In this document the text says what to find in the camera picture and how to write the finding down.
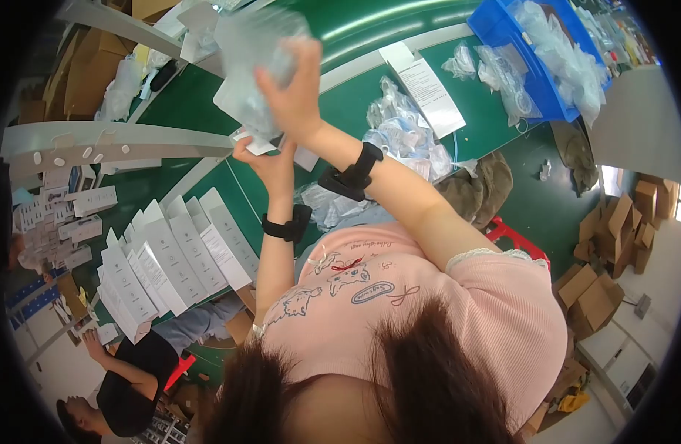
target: jeans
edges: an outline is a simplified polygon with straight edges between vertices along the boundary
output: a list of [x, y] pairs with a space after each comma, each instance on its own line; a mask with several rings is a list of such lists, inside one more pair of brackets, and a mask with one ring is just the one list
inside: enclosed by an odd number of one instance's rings
[[230, 294], [219, 302], [206, 303], [154, 325], [152, 330], [168, 341], [180, 356], [185, 348], [201, 337], [210, 334], [220, 339], [230, 337], [225, 324], [244, 308], [242, 300], [236, 294]]

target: electrical outlet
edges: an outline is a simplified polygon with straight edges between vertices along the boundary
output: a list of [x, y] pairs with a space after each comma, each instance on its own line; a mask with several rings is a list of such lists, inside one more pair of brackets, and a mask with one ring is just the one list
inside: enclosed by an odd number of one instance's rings
[[646, 293], [638, 300], [637, 306], [634, 307], [634, 314], [638, 316], [639, 319], [644, 319], [647, 315], [648, 308], [651, 306], [651, 298], [646, 295]]

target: hand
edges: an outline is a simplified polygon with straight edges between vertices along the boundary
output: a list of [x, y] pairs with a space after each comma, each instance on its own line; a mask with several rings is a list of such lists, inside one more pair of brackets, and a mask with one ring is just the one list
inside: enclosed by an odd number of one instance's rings
[[323, 121], [318, 111], [320, 57], [323, 48], [311, 38], [290, 38], [286, 48], [296, 57], [296, 74], [284, 90], [264, 68], [256, 68], [256, 84], [269, 103], [276, 125], [293, 140], [304, 145]]
[[104, 346], [101, 345], [99, 333], [96, 329], [87, 330], [82, 334], [81, 338], [84, 341], [84, 345], [86, 345], [86, 350], [89, 352], [91, 359], [96, 362], [101, 362], [101, 359], [106, 357], [106, 350], [104, 349]]
[[296, 143], [288, 137], [281, 146], [278, 155], [254, 155], [247, 150], [252, 137], [245, 137], [237, 142], [232, 157], [252, 167], [252, 170], [264, 182], [269, 200], [279, 197], [293, 196], [293, 155]]

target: red plastic stool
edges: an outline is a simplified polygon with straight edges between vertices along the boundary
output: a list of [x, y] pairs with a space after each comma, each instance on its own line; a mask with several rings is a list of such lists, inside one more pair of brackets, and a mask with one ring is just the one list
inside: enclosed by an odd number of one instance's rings
[[548, 255], [543, 253], [543, 250], [531, 244], [531, 242], [528, 241], [528, 239], [524, 238], [510, 226], [505, 225], [503, 223], [503, 219], [500, 216], [494, 216], [494, 218], [491, 219], [491, 222], [493, 222], [496, 225], [496, 227], [486, 233], [486, 238], [489, 241], [495, 243], [496, 240], [498, 240], [499, 238], [503, 236], [508, 236], [513, 241], [514, 249], [525, 250], [526, 252], [528, 252], [528, 254], [530, 254], [530, 257], [533, 260], [544, 259], [545, 262], [548, 263], [548, 270], [550, 270], [550, 260], [548, 259]]
[[184, 360], [182, 357], [178, 358], [178, 366], [175, 367], [173, 370], [173, 374], [170, 375], [168, 378], [168, 383], [165, 384], [165, 389], [168, 390], [170, 387], [175, 384], [175, 381], [178, 380], [181, 376], [183, 376], [183, 373], [185, 373], [190, 367], [193, 366], [197, 359], [191, 354], [188, 356], [186, 360]]

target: lace sleeve trim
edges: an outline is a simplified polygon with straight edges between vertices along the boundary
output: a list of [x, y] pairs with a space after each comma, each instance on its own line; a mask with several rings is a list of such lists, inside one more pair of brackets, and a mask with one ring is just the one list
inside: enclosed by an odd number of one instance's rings
[[469, 257], [474, 257], [474, 256], [485, 256], [487, 254], [490, 255], [500, 255], [500, 256], [508, 256], [508, 257], [516, 257], [518, 259], [522, 259], [524, 261], [532, 262], [532, 263], [537, 263], [541, 267], [543, 267], [545, 270], [549, 269], [548, 263], [545, 262], [545, 259], [532, 259], [528, 253], [525, 253], [523, 250], [508, 250], [507, 252], [494, 252], [491, 249], [487, 248], [477, 248], [475, 250], [471, 250], [470, 252], [466, 253], [459, 253], [456, 256], [452, 257], [449, 259], [449, 262], [446, 263], [446, 270], [445, 272], [448, 273], [449, 270], [452, 269], [454, 265], [457, 263], [469, 259]]

